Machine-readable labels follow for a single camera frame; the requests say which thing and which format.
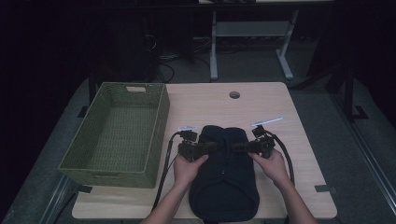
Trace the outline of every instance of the table hole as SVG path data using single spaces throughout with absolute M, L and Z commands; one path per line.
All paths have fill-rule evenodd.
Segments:
M 238 99 L 240 96 L 241 96 L 241 94 L 239 94 L 239 92 L 237 92 L 237 91 L 230 92 L 230 97 L 233 99 Z

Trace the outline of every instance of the black bag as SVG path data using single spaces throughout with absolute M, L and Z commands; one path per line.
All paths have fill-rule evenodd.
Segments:
M 236 222 L 252 219 L 260 196 L 256 187 L 253 159 L 232 152 L 232 144 L 247 142 L 244 130 L 205 126 L 199 143 L 216 142 L 219 150 L 200 167 L 190 188 L 192 212 L 205 221 Z

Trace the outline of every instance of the woven basket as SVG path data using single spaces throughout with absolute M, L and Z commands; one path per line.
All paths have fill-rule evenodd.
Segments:
M 82 185 L 154 188 L 169 105 L 164 84 L 103 83 L 59 170 Z

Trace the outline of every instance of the wooden table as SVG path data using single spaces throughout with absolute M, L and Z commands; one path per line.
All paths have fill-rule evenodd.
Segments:
M 282 120 L 264 125 L 286 145 L 293 162 L 296 188 L 316 218 L 332 218 L 337 210 L 330 192 L 317 192 L 315 186 L 326 185 L 318 162 L 306 137 L 287 87 L 283 83 L 207 83 L 166 85 L 171 106 L 163 140 L 163 154 L 155 189 L 93 187 L 91 193 L 80 193 L 73 209 L 75 218 L 144 218 L 154 202 L 162 174 L 167 143 L 180 126 L 198 126 L 200 133 L 206 125 L 239 127 L 254 136 L 251 122 L 262 119 Z M 231 91 L 240 93 L 232 99 Z M 181 138 L 176 137 L 171 159 L 177 154 Z M 282 197 L 260 166 L 255 163 L 260 207 L 255 218 L 282 218 L 286 208 Z M 169 170 L 163 186 L 163 195 L 174 182 Z M 184 197 L 175 218 L 196 218 Z

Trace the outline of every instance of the forearm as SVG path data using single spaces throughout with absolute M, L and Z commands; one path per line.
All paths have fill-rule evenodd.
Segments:
M 288 210 L 290 224 L 318 223 L 291 181 L 279 186 L 279 190 L 282 193 L 286 209 Z
M 174 218 L 188 186 L 174 185 L 163 197 L 158 206 L 141 223 L 164 224 Z

